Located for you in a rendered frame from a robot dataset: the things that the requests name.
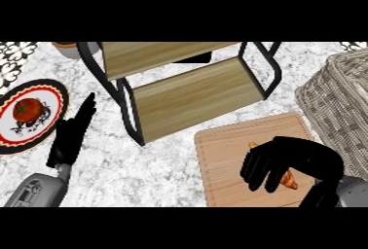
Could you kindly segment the black white patterned object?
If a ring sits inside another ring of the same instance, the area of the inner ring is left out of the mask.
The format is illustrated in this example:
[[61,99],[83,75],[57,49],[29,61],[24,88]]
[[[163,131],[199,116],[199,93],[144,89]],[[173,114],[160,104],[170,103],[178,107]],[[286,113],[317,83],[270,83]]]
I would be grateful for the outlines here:
[[340,42],[346,51],[357,51],[368,48],[368,42]]

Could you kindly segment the round patterned plate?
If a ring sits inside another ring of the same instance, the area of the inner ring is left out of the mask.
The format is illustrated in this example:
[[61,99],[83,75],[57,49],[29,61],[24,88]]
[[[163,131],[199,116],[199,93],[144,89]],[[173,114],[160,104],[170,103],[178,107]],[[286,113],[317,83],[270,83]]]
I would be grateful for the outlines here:
[[69,89],[51,79],[21,84],[0,97],[0,155],[32,149],[49,137],[69,106]]

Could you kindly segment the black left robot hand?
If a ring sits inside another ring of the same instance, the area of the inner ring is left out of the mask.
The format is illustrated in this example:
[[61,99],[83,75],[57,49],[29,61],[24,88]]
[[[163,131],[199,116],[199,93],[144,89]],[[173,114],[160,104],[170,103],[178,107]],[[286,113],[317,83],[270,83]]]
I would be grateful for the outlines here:
[[82,103],[77,115],[57,123],[57,137],[46,163],[51,168],[58,164],[73,165],[77,161],[85,133],[97,112],[95,105],[95,93],[92,93]]

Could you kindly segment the golden brown croissant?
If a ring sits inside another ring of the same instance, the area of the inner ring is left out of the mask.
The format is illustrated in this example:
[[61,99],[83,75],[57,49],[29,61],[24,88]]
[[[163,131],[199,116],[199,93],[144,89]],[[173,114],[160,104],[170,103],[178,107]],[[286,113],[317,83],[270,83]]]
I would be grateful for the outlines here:
[[284,174],[284,177],[281,179],[281,184],[293,190],[298,189],[298,183],[295,181],[293,174],[290,171],[287,171],[287,173]]

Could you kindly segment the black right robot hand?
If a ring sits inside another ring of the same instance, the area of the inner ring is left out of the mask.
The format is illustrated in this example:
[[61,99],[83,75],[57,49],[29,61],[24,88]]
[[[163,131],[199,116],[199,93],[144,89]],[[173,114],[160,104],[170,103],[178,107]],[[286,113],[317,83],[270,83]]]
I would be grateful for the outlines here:
[[247,152],[240,176],[253,192],[267,183],[265,189],[271,194],[280,188],[281,179],[292,168],[320,180],[301,207],[335,208],[340,201],[337,188],[343,177],[343,160],[326,145],[296,137],[277,136]]

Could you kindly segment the red tomato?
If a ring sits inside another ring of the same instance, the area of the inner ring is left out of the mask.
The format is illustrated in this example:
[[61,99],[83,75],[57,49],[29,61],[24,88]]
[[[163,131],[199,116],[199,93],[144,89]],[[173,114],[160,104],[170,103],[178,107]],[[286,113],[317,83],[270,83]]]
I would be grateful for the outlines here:
[[43,113],[42,102],[36,98],[23,99],[14,108],[14,118],[21,123],[37,120]]

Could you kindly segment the grey pot with brown rim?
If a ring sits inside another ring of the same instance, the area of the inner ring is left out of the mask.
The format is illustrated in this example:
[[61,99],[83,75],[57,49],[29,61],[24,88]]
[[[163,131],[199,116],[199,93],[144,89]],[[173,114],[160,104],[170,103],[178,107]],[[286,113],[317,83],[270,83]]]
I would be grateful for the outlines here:
[[[54,42],[52,45],[55,46],[57,50],[63,54],[64,57],[70,59],[80,59],[79,55],[79,47],[76,43],[67,42],[67,43],[57,43]],[[97,53],[100,51],[100,45],[97,42],[88,43],[91,53]]]

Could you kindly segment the grey wicker basket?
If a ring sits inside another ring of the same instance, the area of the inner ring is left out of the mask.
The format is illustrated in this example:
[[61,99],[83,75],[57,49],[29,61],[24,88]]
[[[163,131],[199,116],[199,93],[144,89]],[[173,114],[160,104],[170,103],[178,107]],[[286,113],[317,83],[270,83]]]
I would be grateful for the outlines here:
[[295,97],[345,174],[368,181],[368,48],[332,55]]

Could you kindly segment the black white patterned cloth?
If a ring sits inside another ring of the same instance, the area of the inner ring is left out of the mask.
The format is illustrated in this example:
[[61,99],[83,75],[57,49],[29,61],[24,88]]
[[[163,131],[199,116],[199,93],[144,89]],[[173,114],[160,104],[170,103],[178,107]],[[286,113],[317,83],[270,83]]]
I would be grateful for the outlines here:
[[0,89],[18,80],[36,49],[36,42],[0,42]]

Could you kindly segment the black frame wooden tiered shelf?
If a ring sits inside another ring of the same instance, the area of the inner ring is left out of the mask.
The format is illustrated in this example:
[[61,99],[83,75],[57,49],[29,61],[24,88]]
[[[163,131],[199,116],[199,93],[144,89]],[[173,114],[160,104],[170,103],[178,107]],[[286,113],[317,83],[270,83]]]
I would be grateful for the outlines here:
[[122,107],[128,133],[141,145],[265,100],[281,79],[275,60],[281,44],[258,44],[275,76],[270,87],[259,80],[241,55],[134,88],[128,76],[184,61],[231,45],[230,42],[103,42],[104,61],[79,42],[83,63]]

